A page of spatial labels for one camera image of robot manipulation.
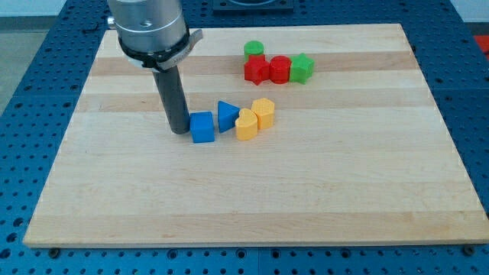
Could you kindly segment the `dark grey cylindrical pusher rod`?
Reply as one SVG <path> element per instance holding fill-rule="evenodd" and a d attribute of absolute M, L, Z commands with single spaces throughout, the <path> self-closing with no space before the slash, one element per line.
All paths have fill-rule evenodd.
<path fill-rule="evenodd" d="M 178 67 L 173 66 L 168 70 L 153 73 L 153 76 L 170 130 L 174 134 L 187 133 L 190 126 L 190 114 Z"/>

